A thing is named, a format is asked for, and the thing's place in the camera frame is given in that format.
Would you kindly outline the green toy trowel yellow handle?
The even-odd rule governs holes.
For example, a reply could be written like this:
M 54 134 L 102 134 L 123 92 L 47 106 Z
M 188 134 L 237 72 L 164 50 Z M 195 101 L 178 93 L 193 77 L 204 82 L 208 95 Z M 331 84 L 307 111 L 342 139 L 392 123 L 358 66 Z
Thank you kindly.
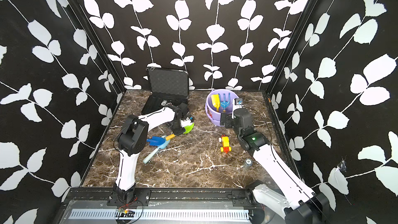
M 172 130 L 172 134 L 168 135 L 165 137 L 166 141 L 171 140 L 172 138 L 182 135 L 182 134 L 187 134 L 189 133 L 194 127 L 194 123 L 189 123 L 188 125 L 186 125 L 185 127 L 182 126 L 182 124 L 180 123 L 174 123 L 171 126 L 171 130 Z

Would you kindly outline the blue toy rake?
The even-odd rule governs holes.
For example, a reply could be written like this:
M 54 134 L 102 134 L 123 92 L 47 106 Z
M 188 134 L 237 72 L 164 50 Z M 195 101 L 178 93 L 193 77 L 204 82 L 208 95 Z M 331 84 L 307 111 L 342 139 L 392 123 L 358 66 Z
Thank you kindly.
M 218 94 L 219 100 L 220 100 L 220 107 L 222 109 L 222 112 L 225 113 L 227 111 L 227 107 L 230 105 L 231 97 L 230 93 L 228 94 L 228 99 L 225 94 L 223 94 L 223 99 L 220 94 Z

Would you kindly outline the purple plastic bucket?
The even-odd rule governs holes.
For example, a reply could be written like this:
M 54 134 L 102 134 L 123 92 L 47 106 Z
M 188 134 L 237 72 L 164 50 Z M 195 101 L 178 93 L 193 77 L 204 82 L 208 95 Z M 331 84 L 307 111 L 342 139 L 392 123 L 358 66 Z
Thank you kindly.
M 213 106 L 211 100 L 211 97 L 213 95 L 220 96 L 221 102 L 224 101 L 230 102 L 230 104 L 226 107 L 225 111 L 226 114 L 232 114 L 234 99 L 238 98 L 238 95 L 235 92 L 228 89 L 216 89 L 211 91 L 207 96 L 205 101 L 205 113 L 214 125 L 220 127 L 221 114 L 223 113 L 224 108 L 222 106 L 220 106 L 219 108 Z

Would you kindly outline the yellow toy shovel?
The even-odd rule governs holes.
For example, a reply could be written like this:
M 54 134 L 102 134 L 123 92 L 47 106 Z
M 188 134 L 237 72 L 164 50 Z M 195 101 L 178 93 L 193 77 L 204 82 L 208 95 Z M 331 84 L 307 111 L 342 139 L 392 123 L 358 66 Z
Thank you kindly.
M 211 103 L 213 107 L 216 109 L 216 111 L 219 111 L 219 107 L 221 106 L 220 104 L 220 97 L 218 94 L 212 94 L 211 95 Z

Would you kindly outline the light blue toy shovel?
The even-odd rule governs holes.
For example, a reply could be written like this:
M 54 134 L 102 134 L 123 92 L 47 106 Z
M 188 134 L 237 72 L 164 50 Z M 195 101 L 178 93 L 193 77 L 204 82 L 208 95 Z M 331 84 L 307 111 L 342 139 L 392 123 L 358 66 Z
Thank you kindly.
M 147 164 L 157 152 L 159 152 L 160 150 L 164 149 L 169 143 L 170 143 L 170 140 L 166 140 L 162 145 L 158 146 L 154 151 L 152 151 L 152 152 L 143 160 L 143 163 L 144 163 L 144 164 Z

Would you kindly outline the blue trowel wooden handle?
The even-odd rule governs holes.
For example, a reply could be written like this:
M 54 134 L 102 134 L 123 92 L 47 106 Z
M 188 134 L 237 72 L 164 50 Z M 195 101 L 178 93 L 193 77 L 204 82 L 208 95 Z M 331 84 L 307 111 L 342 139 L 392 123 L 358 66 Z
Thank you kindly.
M 166 142 L 166 139 L 163 137 L 153 136 L 152 138 L 147 139 L 147 142 L 149 143 L 150 146 L 159 147 Z

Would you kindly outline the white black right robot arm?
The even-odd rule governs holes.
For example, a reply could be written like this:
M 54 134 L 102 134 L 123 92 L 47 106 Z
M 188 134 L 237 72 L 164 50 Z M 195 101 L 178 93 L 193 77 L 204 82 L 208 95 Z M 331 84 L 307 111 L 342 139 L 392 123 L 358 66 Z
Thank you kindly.
M 270 208 L 287 224 L 325 224 L 330 216 L 328 198 L 302 182 L 284 163 L 271 141 L 254 128 L 250 112 L 238 108 L 231 114 L 222 113 L 220 124 L 233 129 L 239 144 L 258 162 L 278 185 L 281 193 L 256 184 L 250 190 L 255 203 Z

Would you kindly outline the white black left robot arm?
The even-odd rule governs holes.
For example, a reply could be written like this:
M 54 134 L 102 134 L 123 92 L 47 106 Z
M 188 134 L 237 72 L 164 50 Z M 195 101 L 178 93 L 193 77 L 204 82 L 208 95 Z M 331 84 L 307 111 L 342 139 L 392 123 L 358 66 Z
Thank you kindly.
M 135 170 L 138 157 L 147 144 L 148 132 L 165 123 L 170 126 L 172 134 L 150 139 L 150 144 L 157 148 L 143 160 L 143 163 L 149 162 L 160 149 L 169 144 L 172 138 L 189 133 L 194 127 L 194 120 L 185 103 L 178 106 L 167 104 L 162 109 L 146 115 L 128 116 L 117 135 L 120 164 L 118 177 L 113 186 L 113 200 L 122 205 L 135 200 Z

